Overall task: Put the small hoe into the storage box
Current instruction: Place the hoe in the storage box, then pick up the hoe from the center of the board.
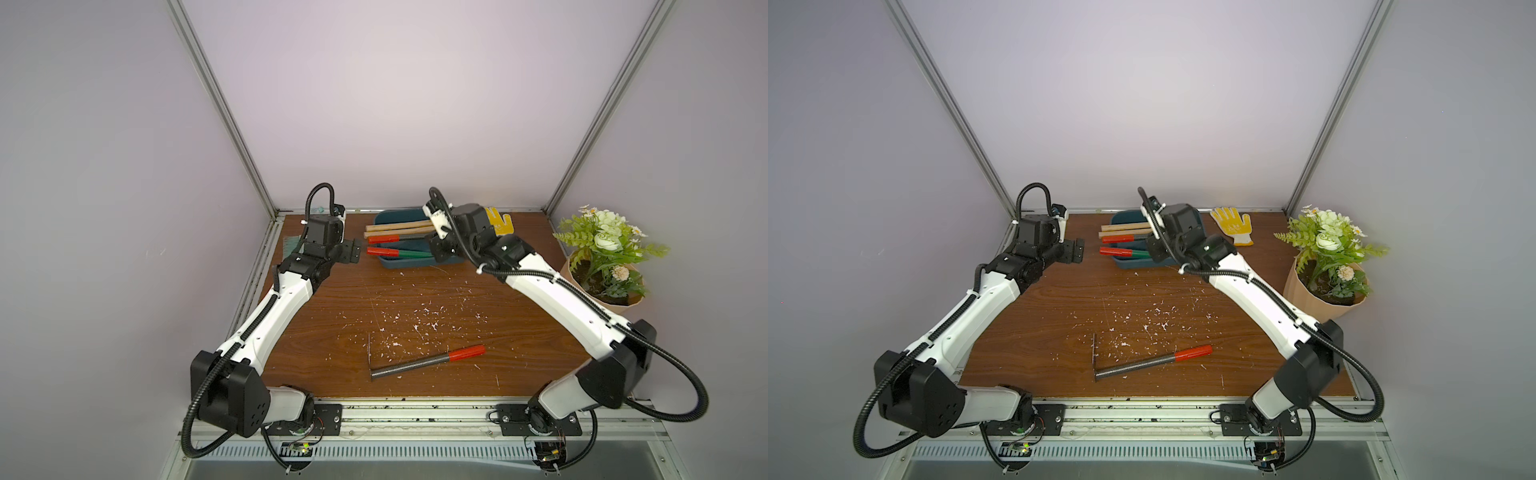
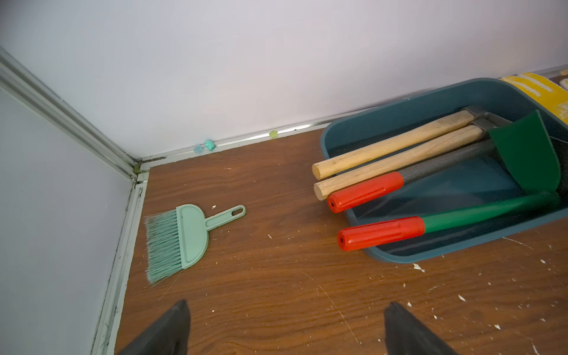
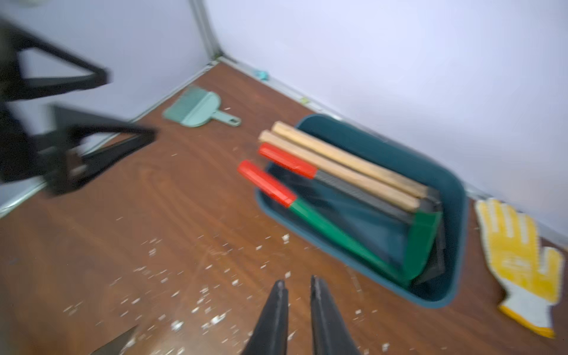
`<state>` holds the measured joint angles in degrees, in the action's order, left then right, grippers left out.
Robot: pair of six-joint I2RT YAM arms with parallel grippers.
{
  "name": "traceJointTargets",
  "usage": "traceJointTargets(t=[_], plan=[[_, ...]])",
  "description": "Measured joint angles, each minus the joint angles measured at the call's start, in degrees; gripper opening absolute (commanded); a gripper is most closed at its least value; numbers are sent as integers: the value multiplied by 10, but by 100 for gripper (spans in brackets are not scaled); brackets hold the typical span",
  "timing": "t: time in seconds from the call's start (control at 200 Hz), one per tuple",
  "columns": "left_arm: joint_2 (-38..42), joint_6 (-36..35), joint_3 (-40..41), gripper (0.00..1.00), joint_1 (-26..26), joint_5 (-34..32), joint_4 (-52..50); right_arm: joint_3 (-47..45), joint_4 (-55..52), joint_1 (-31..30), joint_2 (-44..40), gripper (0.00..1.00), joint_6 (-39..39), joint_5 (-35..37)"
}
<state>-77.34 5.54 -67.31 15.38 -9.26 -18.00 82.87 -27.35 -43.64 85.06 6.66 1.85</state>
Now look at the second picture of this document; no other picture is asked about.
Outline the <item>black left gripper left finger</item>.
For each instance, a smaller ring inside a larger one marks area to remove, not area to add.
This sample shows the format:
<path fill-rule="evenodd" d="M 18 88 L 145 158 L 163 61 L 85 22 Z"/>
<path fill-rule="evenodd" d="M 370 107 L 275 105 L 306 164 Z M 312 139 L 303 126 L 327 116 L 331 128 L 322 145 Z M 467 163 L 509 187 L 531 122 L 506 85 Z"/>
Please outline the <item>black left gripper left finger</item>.
<path fill-rule="evenodd" d="M 179 300 L 118 354 L 186 355 L 190 329 L 189 306 L 186 300 Z"/>

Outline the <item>green tool red grip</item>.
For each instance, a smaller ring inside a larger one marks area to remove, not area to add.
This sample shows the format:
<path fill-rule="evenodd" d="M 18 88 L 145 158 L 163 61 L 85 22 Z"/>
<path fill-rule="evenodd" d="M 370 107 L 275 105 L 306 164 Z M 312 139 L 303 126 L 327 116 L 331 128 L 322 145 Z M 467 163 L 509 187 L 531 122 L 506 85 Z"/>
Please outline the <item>green tool red grip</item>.
<path fill-rule="evenodd" d="M 524 195 L 449 212 L 343 229 L 337 235 L 340 248 L 344 251 L 366 249 L 560 204 L 561 164 L 538 110 L 512 124 L 491 130 L 489 136 L 489 140 L 479 142 L 478 147 L 495 147 Z"/>

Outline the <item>wooden handle small hoe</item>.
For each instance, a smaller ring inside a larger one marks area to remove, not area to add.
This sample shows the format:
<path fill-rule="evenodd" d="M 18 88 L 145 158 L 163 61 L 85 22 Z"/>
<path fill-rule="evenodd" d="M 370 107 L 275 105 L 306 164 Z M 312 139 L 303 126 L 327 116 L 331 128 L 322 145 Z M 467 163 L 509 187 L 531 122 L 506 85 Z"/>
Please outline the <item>wooden handle small hoe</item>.
<path fill-rule="evenodd" d="M 466 108 L 445 117 L 409 130 L 397 136 L 387 138 L 377 143 L 355 149 L 351 152 L 329 158 L 312 165 L 312 172 L 316 179 L 329 178 L 337 173 L 358 167 L 377 158 L 395 153 L 418 143 L 426 142 L 444 134 L 467 127 L 481 119 L 488 120 L 487 126 L 501 127 L 510 123 L 492 112 L 486 111 L 479 106 L 467 106 Z"/>

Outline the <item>grey tool red grip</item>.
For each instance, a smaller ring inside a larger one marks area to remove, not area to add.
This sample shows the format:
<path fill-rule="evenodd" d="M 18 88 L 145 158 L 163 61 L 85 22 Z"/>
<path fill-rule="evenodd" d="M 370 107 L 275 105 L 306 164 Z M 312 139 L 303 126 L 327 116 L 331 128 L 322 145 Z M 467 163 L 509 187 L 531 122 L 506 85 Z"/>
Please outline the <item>grey tool red grip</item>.
<path fill-rule="evenodd" d="M 369 201 L 381 198 L 416 180 L 438 173 L 463 161 L 496 150 L 491 140 L 473 143 L 399 171 L 390 172 L 357 183 L 329 195 L 327 202 L 334 213 L 344 212 Z"/>

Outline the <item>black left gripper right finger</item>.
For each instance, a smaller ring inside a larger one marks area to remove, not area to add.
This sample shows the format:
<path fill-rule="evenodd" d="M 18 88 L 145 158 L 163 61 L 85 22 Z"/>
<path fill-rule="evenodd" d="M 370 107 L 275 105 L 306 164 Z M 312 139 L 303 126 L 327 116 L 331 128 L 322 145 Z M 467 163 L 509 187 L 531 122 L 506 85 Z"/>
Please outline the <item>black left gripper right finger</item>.
<path fill-rule="evenodd" d="M 458 355 L 403 305 L 390 303 L 384 318 L 388 354 Z"/>

